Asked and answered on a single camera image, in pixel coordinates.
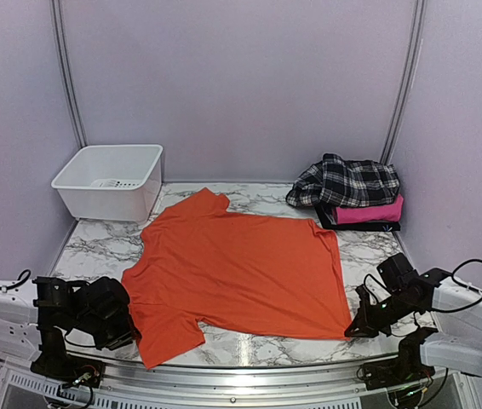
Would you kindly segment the orange garment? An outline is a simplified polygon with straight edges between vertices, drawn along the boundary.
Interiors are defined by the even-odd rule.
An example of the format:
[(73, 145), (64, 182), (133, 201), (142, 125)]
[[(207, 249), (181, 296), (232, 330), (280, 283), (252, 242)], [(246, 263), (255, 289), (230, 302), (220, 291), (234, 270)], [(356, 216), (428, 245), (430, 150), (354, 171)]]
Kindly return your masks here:
[(342, 340), (351, 321), (336, 234), (311, 219), (229, 210), (209, 189), (141, 232), (124, 271), (145, 367), (204, 343), (202, 324), (257, 336)]

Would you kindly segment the black white plaid skirt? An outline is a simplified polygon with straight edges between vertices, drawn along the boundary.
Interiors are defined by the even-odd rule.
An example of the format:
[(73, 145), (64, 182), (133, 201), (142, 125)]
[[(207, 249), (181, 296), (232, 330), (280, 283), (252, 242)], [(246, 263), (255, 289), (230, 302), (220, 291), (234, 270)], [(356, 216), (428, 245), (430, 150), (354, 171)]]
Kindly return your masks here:
[(400, 178), (392, 164), (345, 160), (326, 153), (298, 176), (285, 200), (296, 208), (366, 208), (392, 204), (400, 188)]

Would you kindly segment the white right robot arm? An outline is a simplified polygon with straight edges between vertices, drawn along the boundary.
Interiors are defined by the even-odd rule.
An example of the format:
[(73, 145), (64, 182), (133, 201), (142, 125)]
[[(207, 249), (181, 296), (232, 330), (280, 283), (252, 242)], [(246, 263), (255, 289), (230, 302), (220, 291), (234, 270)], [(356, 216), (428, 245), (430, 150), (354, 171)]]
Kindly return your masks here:
[(413, 382), (432, 376), (437, 367), (482, 377), (482, 290), (441, 268), (419, 274), (411, 267), (382, 264), (378, 271), (390, 296), (371, 303), (370, 293), (360, 285), (359, 308), (346, 337), (390, 336), (393, 324), (413, 313), (437, 313), (445, 321), (403, 337), (396, 357), (362, 365), (367, 389)]

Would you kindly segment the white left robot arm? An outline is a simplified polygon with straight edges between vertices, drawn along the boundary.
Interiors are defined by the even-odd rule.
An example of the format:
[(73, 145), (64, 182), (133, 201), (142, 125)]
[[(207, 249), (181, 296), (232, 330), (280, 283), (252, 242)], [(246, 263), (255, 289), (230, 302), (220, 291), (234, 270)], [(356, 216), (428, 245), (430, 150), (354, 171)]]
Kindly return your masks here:
[(73, 330), (89, 334), (98, 350), (119, 349), (138, 338), (128, 292), (118, 280), (30, 274), (25, 270), (15, 282), (0, 282), (0, 351), (30, 361), (32, 372), (60, 380), (102, 374), (103, 362), (66, 352), (65, 335)]

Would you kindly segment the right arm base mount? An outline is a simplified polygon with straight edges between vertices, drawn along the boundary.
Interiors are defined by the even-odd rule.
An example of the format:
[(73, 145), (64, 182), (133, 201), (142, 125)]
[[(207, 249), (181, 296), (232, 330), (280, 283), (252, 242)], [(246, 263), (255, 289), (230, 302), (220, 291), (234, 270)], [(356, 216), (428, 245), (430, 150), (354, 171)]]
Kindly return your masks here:
[(357, 370), (356, 377), (365, 384), (367, 390), (375, 390), (423, 379), (428, 380), (434, 374), (433, 366), (425, 366), (397, 357), (389, 360), (365, 362)]

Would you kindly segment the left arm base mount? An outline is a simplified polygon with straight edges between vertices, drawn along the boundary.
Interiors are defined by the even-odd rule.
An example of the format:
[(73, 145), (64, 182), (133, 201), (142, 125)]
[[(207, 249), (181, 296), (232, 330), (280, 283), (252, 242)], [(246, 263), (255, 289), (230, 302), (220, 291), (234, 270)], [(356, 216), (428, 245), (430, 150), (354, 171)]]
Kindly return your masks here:
[(37, 375), (68, 383), (71, 386), (83, 384), (98, 388), (105, 364), (73, 355), (59, 356), (41, 354), (31, 363), (30, 370)]

